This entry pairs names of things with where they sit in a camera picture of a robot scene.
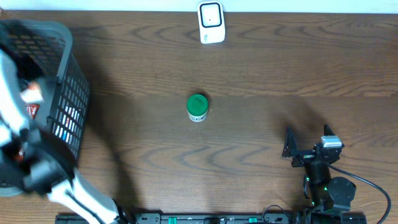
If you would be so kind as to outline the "green lid jar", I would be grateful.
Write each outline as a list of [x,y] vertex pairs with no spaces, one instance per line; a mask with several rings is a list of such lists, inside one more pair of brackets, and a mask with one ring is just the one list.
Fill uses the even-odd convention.
[[194,94],[187,100],[188,118],[196,123],[206,119],[208,113],[208,100],[204,95]]

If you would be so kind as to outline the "white blue medicine box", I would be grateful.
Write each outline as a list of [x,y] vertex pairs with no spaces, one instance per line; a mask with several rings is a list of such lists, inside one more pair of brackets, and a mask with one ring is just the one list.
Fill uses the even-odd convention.
[[82,121],[83,117],[78,109],[66,106],[57,111],[52,133],[70,145],[77,144],[81,137]]

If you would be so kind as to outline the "red Top chocolate bar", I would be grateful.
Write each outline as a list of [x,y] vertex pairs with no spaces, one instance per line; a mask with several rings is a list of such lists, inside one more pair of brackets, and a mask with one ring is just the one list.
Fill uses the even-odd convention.
[[28,104],[26,106],[27,112],[32,119],[35,119],[39,108],[40,108],[40,105],[38,105],[38,104]]

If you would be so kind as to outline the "small orange box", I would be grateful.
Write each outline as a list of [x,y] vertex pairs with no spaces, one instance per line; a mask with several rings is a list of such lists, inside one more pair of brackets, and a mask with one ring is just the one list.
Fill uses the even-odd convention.
[[44,100],[42,90],[37,82],[31,82],[27,88],[21,91],[21,98],[26,103],[36,103]]

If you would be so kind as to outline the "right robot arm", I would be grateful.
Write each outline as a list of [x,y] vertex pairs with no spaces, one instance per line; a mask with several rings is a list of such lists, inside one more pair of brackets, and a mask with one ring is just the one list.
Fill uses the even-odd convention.
[[290,223],[350,224],[366,223],[362,213],[350,213],[356,185],[345,177],[332,177],[330,165],[340,159],[344,144],[326,124],[324,135],[312,149],[300,150],[291,128],[287,128],[283,157],[292,159],[292,167],[303,167],[303,193],[312,207],[294,212]]

